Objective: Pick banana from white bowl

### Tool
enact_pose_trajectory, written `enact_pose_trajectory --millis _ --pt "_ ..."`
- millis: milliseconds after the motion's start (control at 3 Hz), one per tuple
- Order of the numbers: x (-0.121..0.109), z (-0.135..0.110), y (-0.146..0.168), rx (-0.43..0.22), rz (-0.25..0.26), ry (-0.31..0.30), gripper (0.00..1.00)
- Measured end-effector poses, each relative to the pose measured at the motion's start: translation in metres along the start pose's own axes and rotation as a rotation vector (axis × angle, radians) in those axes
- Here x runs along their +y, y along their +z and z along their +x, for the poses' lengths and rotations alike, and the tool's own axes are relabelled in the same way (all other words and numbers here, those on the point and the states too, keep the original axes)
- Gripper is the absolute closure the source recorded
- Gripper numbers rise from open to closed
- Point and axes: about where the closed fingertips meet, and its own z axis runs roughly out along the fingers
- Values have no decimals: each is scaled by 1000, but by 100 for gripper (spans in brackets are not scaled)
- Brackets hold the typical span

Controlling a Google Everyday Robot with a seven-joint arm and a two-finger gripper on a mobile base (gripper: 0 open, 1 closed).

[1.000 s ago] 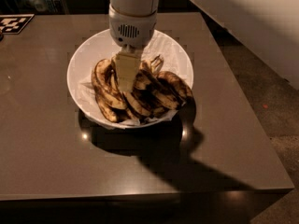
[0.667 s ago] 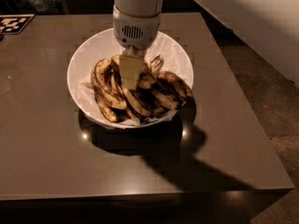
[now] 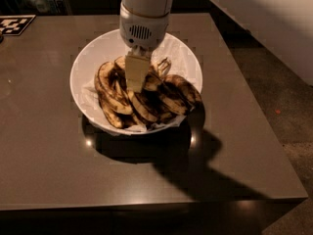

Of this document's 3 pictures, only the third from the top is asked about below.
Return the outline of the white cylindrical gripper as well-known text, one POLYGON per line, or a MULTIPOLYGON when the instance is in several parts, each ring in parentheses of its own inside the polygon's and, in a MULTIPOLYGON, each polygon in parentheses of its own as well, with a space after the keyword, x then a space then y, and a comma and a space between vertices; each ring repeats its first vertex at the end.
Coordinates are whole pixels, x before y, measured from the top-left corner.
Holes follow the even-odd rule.
POLYGON ((125 56, 125 77, 129 90, 134 92, 142 90, 151 64, 151 55, 145 49, 158 47, 165 37, 168 22, 169 15, 139 16, 129 11, 123 4, 120 5, 120 36, 125 44, 132 48, 125 56))

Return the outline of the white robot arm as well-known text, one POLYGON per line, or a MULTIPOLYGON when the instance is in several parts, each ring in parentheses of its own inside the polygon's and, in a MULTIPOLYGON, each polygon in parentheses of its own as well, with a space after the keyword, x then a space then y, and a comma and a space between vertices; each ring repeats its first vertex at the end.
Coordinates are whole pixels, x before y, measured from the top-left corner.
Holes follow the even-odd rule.
POLYGON ((140 92, 154 50, 163 41, 173 0, 121 0, 119 32, 126 54, 127 89, 140 92))

